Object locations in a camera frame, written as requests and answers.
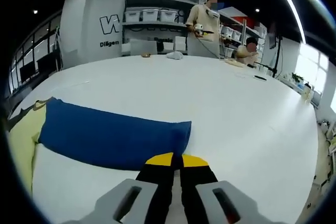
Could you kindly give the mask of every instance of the desk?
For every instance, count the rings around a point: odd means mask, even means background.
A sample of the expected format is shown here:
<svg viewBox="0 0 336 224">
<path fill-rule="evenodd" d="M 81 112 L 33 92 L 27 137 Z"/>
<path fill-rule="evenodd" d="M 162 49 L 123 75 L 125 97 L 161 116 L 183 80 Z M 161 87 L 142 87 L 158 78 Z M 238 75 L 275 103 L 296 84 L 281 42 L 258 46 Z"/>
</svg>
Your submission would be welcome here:
<svg viewBox="0 0 336 224">
<path fill-rule="evenodd" d="M 55 73 L 14 115 L 53 96 L 146 119 L 191 120 L 186 153 L 208 161 L 218 180 L 229 181 L 253 199 L 261 215 L 292 224 L 315 175 L 315 112 L 297 92 L 266 75 L 268 81 L 255 79 L 255 74 L 262 75 L 196 56 L 102 60 Z"/>
</svg>

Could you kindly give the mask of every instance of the potted plant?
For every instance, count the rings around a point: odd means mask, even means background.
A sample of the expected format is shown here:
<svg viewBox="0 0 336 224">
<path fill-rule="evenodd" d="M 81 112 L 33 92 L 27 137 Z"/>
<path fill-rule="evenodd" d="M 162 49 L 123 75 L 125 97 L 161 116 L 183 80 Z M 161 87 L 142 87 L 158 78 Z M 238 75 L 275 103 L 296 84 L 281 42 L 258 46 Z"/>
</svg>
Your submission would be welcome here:
<svg viewBox="0 0 336 224">
<path fill-rule="evenodd" d="M 303 77 L 301 77 L 301 76 L 299 76 L 295 73 L 292 73 L 292 78 L 296 83 L 302 83 L 303 82 Z"/>
</svg>

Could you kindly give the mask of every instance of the white wall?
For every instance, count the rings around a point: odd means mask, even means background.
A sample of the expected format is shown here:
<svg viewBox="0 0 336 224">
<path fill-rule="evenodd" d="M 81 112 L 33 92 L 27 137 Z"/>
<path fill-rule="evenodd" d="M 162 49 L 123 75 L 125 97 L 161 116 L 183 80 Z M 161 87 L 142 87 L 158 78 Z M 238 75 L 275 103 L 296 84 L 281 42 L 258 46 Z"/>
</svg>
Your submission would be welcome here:
<svg viewBox="0 0 336 224">
<path fill-rule="evenodd" d="M 277 70 L 278 70 L 277 74 L 280 74 L 281 68 L 282 68 L 281 75 L 284 73 L 295 72 L 296 62 L 299 56 L 299 49 L 300 49 L 300 43 L 294 40 L 291 40 L 291 39 L 283 38 L 283 40 L 281 41 L 280 57 L 279 57 L 279 62 L 278 62 L 278 67 L 277 67 Z M 269 49 L 269 37 L 267 34 L 266 39 L 265 39 L 264 54 L 262 57 L 263 59 L 261 63 L 274 67 L 275 61 L 276 61 L 277 50 L 278 50 L 278 43 L 274 49 Z"/>
<path fill-rule="evenodd" d="M 60 25 L 64 68 L 121 56 L 123 12 L 124 0 L 65 0 Z M 109 34 L 101 27 L 106 17 L 110 22 L 119 18 Z M 101 47 L 104 41 L 119 44 Z"/>
<path fill-rule="evenodd" d="M 331 101 L 336 89 L 336 66 L 329 62 L 326 85 L 320 101 L 319 109 L 316 110 L 318 121 L 327 119 L 328 121 L 336 120 L 336 113 L 330 108 Z"/>
</svg>

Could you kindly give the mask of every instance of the chair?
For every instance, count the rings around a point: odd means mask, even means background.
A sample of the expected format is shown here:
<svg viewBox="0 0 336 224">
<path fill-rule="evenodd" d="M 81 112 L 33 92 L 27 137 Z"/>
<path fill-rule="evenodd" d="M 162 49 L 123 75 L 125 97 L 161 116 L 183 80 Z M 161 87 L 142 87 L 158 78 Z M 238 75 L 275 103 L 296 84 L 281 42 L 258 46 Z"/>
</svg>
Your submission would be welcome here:
<svg viewBox="0 0 336 224">
<path fill-rule="evenodd" d="M 147 40 L 132 40 L 131 41 L 131 55 L 141 55 L 150 53 L 157 55 L 156 41 Z"/>
</svg>

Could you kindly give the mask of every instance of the person sitting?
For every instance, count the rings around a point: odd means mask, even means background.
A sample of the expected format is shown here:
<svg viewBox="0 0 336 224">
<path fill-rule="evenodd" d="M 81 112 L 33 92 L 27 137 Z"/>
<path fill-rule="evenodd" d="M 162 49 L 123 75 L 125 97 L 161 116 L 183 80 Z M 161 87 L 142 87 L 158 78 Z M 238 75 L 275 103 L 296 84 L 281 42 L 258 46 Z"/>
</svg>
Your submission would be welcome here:
<svg viewBox="0 0 336 224">
<path fill-rule="evenodd" d="M 258 41 L 253 38 L 247 38 L 246 39 L 246 46 L 239 46 L 236 53 L 237 61 L 243 63 L 243 64 L 250 64 L 252 66 L 255 66 L 255 63 L 257 61 L 258 53 L 257 53 L 257 45 Z"/>
</svg>

